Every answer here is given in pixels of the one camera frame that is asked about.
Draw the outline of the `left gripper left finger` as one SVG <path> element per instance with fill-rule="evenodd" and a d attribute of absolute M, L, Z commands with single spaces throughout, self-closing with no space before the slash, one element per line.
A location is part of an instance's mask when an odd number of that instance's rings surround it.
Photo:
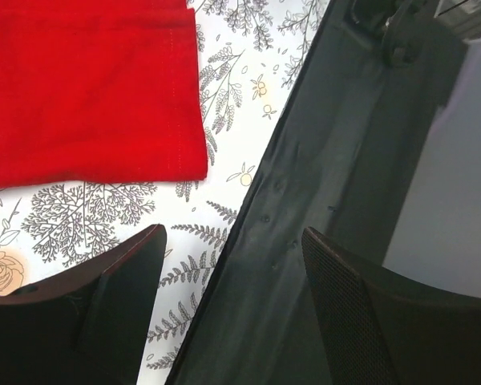
<path fill-rule="evenodd" d="M 134 384 L 166 229 L 0 296 L 0 384 Z"/>

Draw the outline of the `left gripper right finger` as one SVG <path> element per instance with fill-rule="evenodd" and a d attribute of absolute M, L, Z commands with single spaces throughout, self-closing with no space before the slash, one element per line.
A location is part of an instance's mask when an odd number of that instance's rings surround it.
<path fill-rule="evenodd" d="M 314 228 L 301 247 L 335 384 L 481 384 L 481 298 L 427 286 Z"/>

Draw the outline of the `red t shirt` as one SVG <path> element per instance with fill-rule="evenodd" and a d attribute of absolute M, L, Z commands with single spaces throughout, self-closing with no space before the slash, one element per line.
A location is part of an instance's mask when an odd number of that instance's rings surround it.
<path fill-rule="evenodd" d="M 183 1 L 0 1 L 0 188 L 203 180 Z"/>

